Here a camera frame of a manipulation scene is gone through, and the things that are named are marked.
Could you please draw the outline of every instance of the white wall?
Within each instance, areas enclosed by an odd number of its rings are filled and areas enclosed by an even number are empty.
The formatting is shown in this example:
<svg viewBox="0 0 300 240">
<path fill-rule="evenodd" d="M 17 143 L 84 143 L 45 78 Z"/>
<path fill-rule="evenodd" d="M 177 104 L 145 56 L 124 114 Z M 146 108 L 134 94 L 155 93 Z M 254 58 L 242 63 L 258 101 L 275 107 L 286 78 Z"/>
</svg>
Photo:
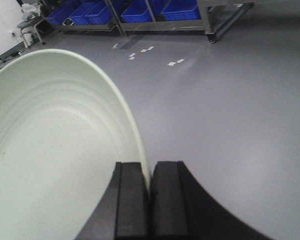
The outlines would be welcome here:
<svg viewBox="0 0 300 240">
<path fill-rule="evenodd" d="M 0 0 L 0 55 L 22 42 L 17 24 L 22 22 L 21 7 L 16 0 Z"/>
</svg>

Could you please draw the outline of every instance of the stainless steel rack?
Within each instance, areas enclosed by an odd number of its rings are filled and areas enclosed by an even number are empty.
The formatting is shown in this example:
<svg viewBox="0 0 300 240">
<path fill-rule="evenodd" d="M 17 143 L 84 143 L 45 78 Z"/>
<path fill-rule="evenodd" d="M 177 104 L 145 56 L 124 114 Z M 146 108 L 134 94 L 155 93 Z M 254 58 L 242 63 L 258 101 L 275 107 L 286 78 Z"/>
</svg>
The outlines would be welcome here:
<svg viewBox="0 0 300 240">
<path fill-rule="evenodd" d="M 150 22 L 127 23 L 117 14 L 113 0 L 104 0 L 110 7 L 113 19 L 107 24 L 89 25 L 53 25 L 62 31 L 112 31 L 115 27 L 127 36 L 136 31 L 204 31 L 208 40 L 215 43 L 225 31 L 254 4 L 251 0 L 197 0 L 200 18 L 198 20 L 158 21 L 152 11 L 149 0 L 144 0 L 151 15 Z"/>
</svg>

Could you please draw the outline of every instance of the blue crate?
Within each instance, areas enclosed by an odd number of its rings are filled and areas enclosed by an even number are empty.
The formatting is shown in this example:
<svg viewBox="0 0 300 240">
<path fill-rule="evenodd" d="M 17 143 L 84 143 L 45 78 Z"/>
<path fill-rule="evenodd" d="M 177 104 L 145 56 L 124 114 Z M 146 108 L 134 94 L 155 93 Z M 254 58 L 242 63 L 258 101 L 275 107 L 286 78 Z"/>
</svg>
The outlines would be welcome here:
<svg viewBox="0 0 300 240">
<path fill-rule="evenodd" d="M 81 4 L 85 4 L 85 3 L 98 2 L 99 0 L 78 0 L 78 1 L 81 2 Z"/>
<path fill-rule="evenodd" d="M 68 0 L 57 10 L 53 11 L 46 19 L 53 25 L 62 25 L 76 9 L 78 5 L 75 0 Z"/>
<path fill-rule="evenodd" d="M 103 0 L 94 5 L 85 16 L 90 19 L 91 24 L 107 24 L 113 18 L 109 7 Z"/>
<path fill-rule="evenodd" d="M 126 23 L 151 22 L 152 18 L 144 0 L 134 0 L 121 14 Z"/>
<path fill-rule="evenodd" d="M 153 14 L 157 17 L 161 14 L 165 8 L 168 0 L 151 0 L 150 5 L 152 7 Z"/>
<path fill-rule="evenodd" d="M 163 9 L 162 14 L 167 21 L 201 19 L 198 4 L 193 0 L 171 0 Z"/>
<path fill-rule="evenodd" d="M 96 2 L 86 2 L 81 4 L 71 15 L 70 18 L 77 25 L 88 25 L 90 24 L 90 19 L 86 17 L 86 13 L 94 6 Z"/>
</svg>

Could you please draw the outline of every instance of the gray floor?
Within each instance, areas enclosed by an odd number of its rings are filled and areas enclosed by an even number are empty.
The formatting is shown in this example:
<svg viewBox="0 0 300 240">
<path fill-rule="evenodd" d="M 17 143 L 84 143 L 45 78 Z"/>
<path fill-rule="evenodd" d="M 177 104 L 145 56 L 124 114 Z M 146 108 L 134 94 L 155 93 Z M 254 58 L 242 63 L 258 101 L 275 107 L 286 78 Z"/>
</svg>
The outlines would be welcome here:
<svg viewBox="0 0 300 240">
<path fill-rule="evenodd" d="M 216 44 L 202 32 L 54 32 L 45 40 L 31 51 L 70 50 L 110 76 L 152 167 L 185 161 L 246 223 L 300 240 L 300 1 L 256 4 Z"/>
</svg>

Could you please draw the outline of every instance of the curved rim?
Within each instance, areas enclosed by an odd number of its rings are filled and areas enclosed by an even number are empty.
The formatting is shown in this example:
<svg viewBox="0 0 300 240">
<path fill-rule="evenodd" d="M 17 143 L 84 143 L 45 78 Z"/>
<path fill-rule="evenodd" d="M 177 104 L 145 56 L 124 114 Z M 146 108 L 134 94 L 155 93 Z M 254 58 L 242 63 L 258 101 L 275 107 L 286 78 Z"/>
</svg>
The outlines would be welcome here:
<svg viewBox="0 0 300 240">
<path fill-rule="evenodd" d="M 139 128 L 138 125 L 136 123 L 136 120 L 125 100 L 125 98 L 123 97 L 123 95 L 121 94 L 121 92 L 119 91 L 119 89 L 117 88 L 117 86 L 114 84 L 114 82 L 110 79 L 110 77 L 100 68 L 98 67 L 95 63 L 93 63 L 91 60 L 87 59 L 86 57 L 79 55 L 75 52 L 72 51 L 68 51 L 68 50 L 63 50 L 63 49 L 43 49 L 43 50 L 37 50 L 37 51 L 33 51 L 30 53 L 27 53 L 26 55 L 21 56 L 20 58 L 14 60 L 13 62 L 11 62 L 9 65 L 7 65 L 6 67 L 11 68 L 13 65 L 17 64 L 20 61 L 23 61 L 26 58 L 30 58 L 32 56 L 35 55 L 40 55 L 42 53 L 52 53 L 52 54 L 63 54 L 63 55 L 67 55 L 70 56 L 72 58 L 76 58 L 80 61 L 82 61 L 83 63 L 89 65 L 89 67 L 91 67 L 92 69 L 94 69 L 98 74 L 100 74 L 103 79 L 105 80 L 105 82 L 110 86 L 110 88 L 112 89 L 112 91 L 114 92 L 114 94 L 117 96 L 121 106 L 124 109 L 124 112 L 128 118 L 128 121 L 130 123 L 130 126 L 132 128 L 133 131 L 133 135 L 136 141 L 136 145 L 137 145 L 137 149 L 138 149 L 138 154 L 139 154 L 139 160 L 141 162 L 142 167 L 142 172 L 145 178 L 145 183 L 146 183 L 146 187 L 149 190 L 150 189 L 150 181 L 151 181 L 151 170 L 150 170 L 150 166 L 149 163 L 147 161 L 146 158 L 146 152 L 145 152 L 145 148 L 143 145 L 143 141 L 139 132 Z M 3 68 L 0 71 L 0 75 L 3 74 L 5 72 L 5 68 Z"/>
</svg>

